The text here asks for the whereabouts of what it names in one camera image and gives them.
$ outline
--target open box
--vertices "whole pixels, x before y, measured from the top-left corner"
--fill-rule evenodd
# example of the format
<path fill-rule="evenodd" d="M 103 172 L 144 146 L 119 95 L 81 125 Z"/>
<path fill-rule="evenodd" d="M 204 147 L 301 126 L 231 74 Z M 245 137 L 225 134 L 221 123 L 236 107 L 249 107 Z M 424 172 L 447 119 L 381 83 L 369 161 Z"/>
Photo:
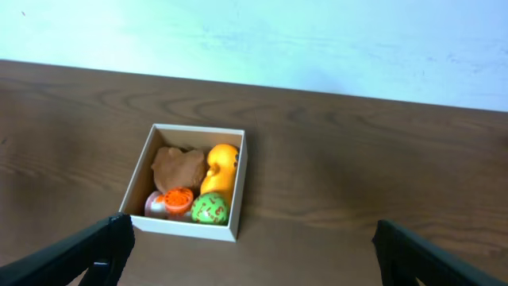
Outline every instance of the open box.
<path fill-rule="evenodd" d="M 150 167 L 160 147 L 171 146 L 210 151 L 212 147 L 222 143 L 236 146 L 239 148 L 240 155 L 227 226 L 178 222 L 143 216 L 144 203 L 148 196 L 156 190 L 153 182 L 153 171 Z M 245 144 L 245 132 L 243 130 L 154 124 L 148 139 L 144 143 L 140 159 L 121 203 L 120 212 L 131 215 L 133 225 L 143 231 L 235 242 L 237 240 L 246 165 L 247 145 Z"/>

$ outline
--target wall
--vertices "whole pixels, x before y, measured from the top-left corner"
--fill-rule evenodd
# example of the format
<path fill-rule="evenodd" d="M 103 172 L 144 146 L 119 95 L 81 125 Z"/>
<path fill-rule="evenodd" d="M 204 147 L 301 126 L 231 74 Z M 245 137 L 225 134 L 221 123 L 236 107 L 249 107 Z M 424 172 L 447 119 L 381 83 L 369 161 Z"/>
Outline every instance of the wall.
<path fill-rule="evenodd" d="M 3 0 L 0 58 L 508 111 L 506 0 Z"/>

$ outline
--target wooden table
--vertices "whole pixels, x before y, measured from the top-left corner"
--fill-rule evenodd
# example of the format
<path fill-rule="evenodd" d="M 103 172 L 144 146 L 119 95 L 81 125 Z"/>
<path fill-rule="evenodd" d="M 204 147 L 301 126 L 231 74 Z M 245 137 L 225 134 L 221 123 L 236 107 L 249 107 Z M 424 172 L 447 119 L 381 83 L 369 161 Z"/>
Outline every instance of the wooden table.
<path fill-rule="evenodd" d="M 136 232 L 121 285 L 380 285 L 392 218 L 508 280 L 508 114 L 0 62 L 0 265 L 114 213 L 154 122 L 246 129 L 237 244 Z"/>

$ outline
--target toy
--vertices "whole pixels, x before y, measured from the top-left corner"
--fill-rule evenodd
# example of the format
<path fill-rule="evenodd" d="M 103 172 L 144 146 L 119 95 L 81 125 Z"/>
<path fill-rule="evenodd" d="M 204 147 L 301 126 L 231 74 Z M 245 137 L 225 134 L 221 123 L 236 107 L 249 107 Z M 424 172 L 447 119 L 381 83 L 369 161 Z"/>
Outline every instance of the toy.
<path fill-rule="evenodd" d="M 210 169 L 201 184 L 201 195 L 219 191 L 228 205 L 231 205 L 238 168 L 238 150 L 227 144 L 216 145 L 208 154 L 207 162 Z"/>
<path fill-rule="evenodd" d="M 191 215 L 195 222 L 224 225 L 229 219 L 229 205 L 222 193 L 207 192 L 194 201 Z"/>
<path fill-rule="evenodd" d="M 165 195 L 157 197 L 156 202 L 163 203 L 170 215 L 183 216 L 191 209 L 193 200 L 194 195 L 190 189 L 175 187 L 167 191 Z"/>
<path fill-rule="evenodd" d="M 184 153 L 178 148 L 163 147 L 157 151 L 152 170 L 156 187 L 163 194 L 174 187 L 187 187 L 197 196 L 206 174 L 205 154 L 200 150 Z"/>
<path fill-rule="evenodd" d="M 167 218 L 167 211 L 164 202 L 157 199 L 162 198 L 160 191 L 154 191 L 144 204 L 144 216 L 149 218 Z"/>

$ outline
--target yellow toy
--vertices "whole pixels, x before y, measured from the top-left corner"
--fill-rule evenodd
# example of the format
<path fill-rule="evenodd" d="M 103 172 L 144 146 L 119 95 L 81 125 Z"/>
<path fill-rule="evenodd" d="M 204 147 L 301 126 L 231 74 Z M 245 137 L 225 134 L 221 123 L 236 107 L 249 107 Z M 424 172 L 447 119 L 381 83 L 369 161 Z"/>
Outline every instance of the yellow toy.
<path fill-rule="evenodd" d="M 212 148 L 207 159 L 210 169 L 201 184 L 201 195 L 210 191 L 219 191 L 231 206 L 238 156 L 238 150 L 231 145 L 219 144 Z"/>

